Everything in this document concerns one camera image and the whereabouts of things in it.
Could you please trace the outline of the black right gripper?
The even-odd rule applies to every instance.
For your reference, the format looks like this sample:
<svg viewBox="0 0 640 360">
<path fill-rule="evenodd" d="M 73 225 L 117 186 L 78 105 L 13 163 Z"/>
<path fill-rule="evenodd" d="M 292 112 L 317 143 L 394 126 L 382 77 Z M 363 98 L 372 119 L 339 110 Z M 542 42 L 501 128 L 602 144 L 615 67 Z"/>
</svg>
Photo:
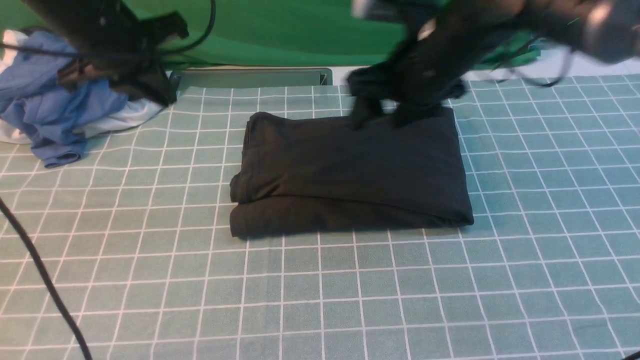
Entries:
<svg viewBox="0 0 640 360">
<path fill-rule="evenodd" d="M 387 59 L 352 71 L 350 128 L 386 115 L 382 100 L 398 102 L 390 123 L 402 128 L 439 117 L 445 93 L 462 75 L 512 36 L 523 0 L 446 0 L 429 20 L 400 23 L 406 36 Z"/>
</svg>

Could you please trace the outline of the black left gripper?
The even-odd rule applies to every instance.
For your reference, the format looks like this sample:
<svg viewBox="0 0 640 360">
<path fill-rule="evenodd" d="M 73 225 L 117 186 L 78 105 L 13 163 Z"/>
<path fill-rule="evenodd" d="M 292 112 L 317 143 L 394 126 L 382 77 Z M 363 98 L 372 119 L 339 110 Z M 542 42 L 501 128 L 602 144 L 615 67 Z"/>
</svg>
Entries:
<svg viewBox="0 0 640 360">
<path fill-rule="evenodd" d="M 99 78 L 110 88 L 169 107 L 178 100 L 179 75 L 167 74 L 160 45 L 144 37 L 139 19 L 121 0 L 75 0 L 78 19 L 65 38 L 78 59 L 59 69 L 57 84 L 68 92 Z"/>
</svg>

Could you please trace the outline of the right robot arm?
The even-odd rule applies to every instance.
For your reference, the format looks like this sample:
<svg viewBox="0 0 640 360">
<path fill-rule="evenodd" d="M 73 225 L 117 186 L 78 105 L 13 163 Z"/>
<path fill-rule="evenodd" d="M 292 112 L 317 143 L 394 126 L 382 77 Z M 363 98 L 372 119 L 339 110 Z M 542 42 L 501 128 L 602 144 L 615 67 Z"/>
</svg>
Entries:
<svg viewBox="0 0 640 360">
<path fill-rule="evenodd" d="M 436 116 L 466 93 L 463 75 L 519 32 L 603 64 L 639 56 L 637 0 L 354 0 L 350 13 L 406 30 L 387 59 L 348 75 L 355 129 L 384 116 L 385 100 L 397 103 L 396 128 Z"/>
</svg>

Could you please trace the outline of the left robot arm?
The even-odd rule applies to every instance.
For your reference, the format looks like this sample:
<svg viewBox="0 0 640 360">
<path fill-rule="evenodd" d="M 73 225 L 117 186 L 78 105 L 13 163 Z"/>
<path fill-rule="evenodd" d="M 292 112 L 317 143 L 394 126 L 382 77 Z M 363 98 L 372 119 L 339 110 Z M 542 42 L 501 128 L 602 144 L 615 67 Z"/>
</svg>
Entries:
<svg viewBox="0 0 640 360">
<path fill-rule="evenodd" d="M 25 5 L 77 52 L 57 72 L 62 87 L 70 91 L 106 79 L 114 92 L 162 107 L 176 102 L 178 87 L 162 65 L 160 46 L 189 35 L 179 12 L 140 19 L 121 0 L 26 0 Z"/>
</svg>

